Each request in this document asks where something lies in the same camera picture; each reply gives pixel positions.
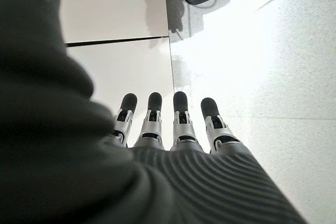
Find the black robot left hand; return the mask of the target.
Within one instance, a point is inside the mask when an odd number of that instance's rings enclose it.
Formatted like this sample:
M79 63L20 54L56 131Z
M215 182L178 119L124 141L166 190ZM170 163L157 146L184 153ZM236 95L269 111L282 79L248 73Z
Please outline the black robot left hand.
M1 223L304 223L223 122L201 108L210 153L174 95L170 151L146 133L128 148L113 115L92 101L93 83L67 55L60 0L1 0Z

